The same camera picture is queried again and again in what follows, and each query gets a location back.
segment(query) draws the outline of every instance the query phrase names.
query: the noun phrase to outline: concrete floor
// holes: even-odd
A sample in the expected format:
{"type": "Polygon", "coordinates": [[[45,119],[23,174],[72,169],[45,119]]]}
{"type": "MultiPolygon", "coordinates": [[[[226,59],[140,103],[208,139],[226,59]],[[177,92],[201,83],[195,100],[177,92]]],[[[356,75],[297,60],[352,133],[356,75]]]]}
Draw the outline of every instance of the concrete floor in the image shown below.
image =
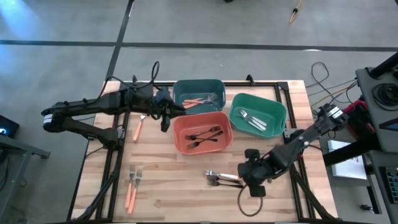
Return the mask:
{"type": "MultiPolygon", "coordinates": [[[[115,42],[127,3],[128,0],[3,0],[0,40],[115,42]]],[[[398,8],[393,0],[308,0],[289,26],[290,12],[296,4],[293,0],[235,0],[231,4],[222,0],[137,0],[123,40],[345,46],[353,47],[352,51],[122,47],[113,75],[130,80],[135,74],[140,80],[148,80],[152,64],[159,60],[159,80],[242,80],[251,74],[256,80],[301,79],[309,85],[314,82],[310,67],[321,61],[330,71],[324,82],[328,87],[353,79],[357,68],[375,66],[393,54],[356,52],[355,47],[398,45],[398,8]]],[[[47,161],[33,158],[25,175],[29,184],[18,191],[14,203],[25,211],[29,223],[66,219],[87,144],[76,134],[46,133],[40,112],[57,101],[96,97],[113,50],[114,47],[0,45],[0,113],[21,124],[18,139],[52,152],[47,161]]],[[[321,67],[315,68],[316,77],[325,75],[321,67]]],[[[308,94],[319,90],[319,86],[307,89],[308,94]]],[[[360,94],[359,88],[353,88],[349,97],[356,99],[360,94]]],[[[324,96],[325,93],[311,96],[310,102],[324,96]]],[[[338,134],[338,139],[349,141],[346,136],[338,134]]],[[[340,218],[388,223],[385,208],[382,215],[358,208],[360,204],[370,204],[363,182],[332,177],[330,181],[340,218]]],[[[12,211],[11,216],[21,214],[12,211]]]]}

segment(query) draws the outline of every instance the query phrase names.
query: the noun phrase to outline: teal bin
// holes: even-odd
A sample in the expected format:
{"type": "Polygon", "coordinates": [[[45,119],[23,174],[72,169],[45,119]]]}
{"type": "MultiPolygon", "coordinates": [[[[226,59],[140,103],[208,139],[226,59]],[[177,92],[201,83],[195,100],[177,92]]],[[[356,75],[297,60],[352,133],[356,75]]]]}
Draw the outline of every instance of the teal bin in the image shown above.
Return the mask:
{"type": "Polygon", "coordinates": [[[229,120],[233,129],[263,139],[273,138],[284,132],[286,108],[282,103],[245,93],[237,94],[229,111],[229,120]],[[267,123],[266,130],[260,131],[251,126],[241,116],[241,109],[249,115],[267,123]]]}
{"type": "Polygon", "coordinates": [[[187,109],[187,114],[221,111],[225,106],[225,86],[221,80],[179,80],[173,86],[174,103],[182,106],[184,100],[195,100],[216,94],[212,103],[204,103],[187,109]]]}

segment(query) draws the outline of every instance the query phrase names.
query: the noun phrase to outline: wooden table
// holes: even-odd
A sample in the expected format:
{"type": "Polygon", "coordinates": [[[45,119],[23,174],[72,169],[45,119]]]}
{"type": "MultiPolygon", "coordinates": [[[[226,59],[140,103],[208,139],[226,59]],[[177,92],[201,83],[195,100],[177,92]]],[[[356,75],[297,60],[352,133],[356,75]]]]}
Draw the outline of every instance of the wooden table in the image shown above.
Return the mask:
{"type": "MultiPolygon", "coordinates": [[[[304,82],[301,80],[284,82],[289,84],[297,126],[305,129],[313,123],[313,119],[304,82]]],[[[118,88],[119,82],[108,82],[105,92],[115,91],[118,88]]],[[[226,87],[224,113],[228,114],[232,99],[238,93],[248,93],[270,100],[276,98],[273,87],[228,86],[226,87]]],[[[283,94],[282,101],[285,104],[286,100],[283,94]]],[[[263,154],[271,150],[276,144],[283,144],[282,137],[263,140],[233,131],[233,143],[226,150],[212,154],[184,156],[174,148],[172,125],[167,133],[162,133],[160,131],[160,120],[154,121],[151,118],[146,118],[139,142],[133,143],[132,136],[140,120],[139,115],[131,113],[129,118],[114,210],[114,222],[297,221],[289,173],[274,180],[271,184],[264,182],[267,196],[264,198],[262,211],[255,217],[245,217],[238,210],[236,199],[239,189],[222,186],[210,187],[206,184],[202,174],[205,169],[237,174],[238,163],[245,161],[245,149],[259,149],[263,154]],[[124,209],[130,164],[135,165],[137,169],[143,169],[143,177],[132,215],[128,215],[124,209]]],[[[108,128],[112,126],[112,122],[113,116],[96,115],[95,126],[97,127],[108,128]]],[[[98,141],[93,141],[88,146],[87,153],[99,147],[101,147],[101,144],[98,141]]],[[[311,190],[328,212],[337,217],[322,153],[318,149],[308,148],[303,157],[311,190]]],[[[106,150],[100,150],[86,159],[72,218],[81,215],[98,193],[105,158],[106,150]]],[[[300,198],[304,214],[307,214],[305,199],[301,190],[300,198]]],[[[108,201],[109,197],[106,197],[103,215],[107,214],[108,201]]],[[[246,213],[252,213],[257,210],[259,200],[258,198],[251,198],[248,190],[245,190],[241,204],[246,213]]]]}

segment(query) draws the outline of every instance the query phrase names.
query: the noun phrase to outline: computer screen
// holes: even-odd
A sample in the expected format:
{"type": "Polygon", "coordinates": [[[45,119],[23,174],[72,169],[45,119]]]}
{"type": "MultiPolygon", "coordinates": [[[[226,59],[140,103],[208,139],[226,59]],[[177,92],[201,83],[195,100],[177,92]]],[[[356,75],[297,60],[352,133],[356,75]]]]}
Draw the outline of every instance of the computer screen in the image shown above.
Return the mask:
{"type": "Polygon", "coordinates": [[[0,134],[13,138],[17,133],[19,124],[0,115],[0,134]]]}

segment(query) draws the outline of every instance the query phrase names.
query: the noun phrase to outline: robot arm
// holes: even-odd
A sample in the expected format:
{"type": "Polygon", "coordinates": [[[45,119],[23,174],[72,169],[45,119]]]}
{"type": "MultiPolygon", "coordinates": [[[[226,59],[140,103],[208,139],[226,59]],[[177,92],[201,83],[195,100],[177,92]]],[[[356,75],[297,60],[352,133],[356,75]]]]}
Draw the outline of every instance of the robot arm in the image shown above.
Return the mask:
{"type": "Polygon", "coordinates": [[[323,134],[344,127],[348,117],[335,105],[320,107],[317,121],[306,130],[293,133],[290,142],[275,146],[260,157],[257,149],[246,149],[245,163],[238,165],[238,174],[250,189],[252,197],[264,197],[266,191],[261,184],[266,179],[276,179],[286,173],[308,145],[323,134]]]}
{"type": "Polygon", "coordinates": [[[116,149],[121,147],[116,129],[100,129],[76,121],[72,116],[93,113],[117,115],[129,111],[149,114],[154,119],[162,118],[161,130],[166,132],[170,119],[185,114],[184,108],[174,104],[167,87],[158,88],[154,96],[153,84],[133,82],[124,85],[126,86],[118,91],[104,94],[97,99],[58,102],[43,110],[44,129],[51,133],[71,131],[85,138],[98,139],[107,149],[116,149]]]}

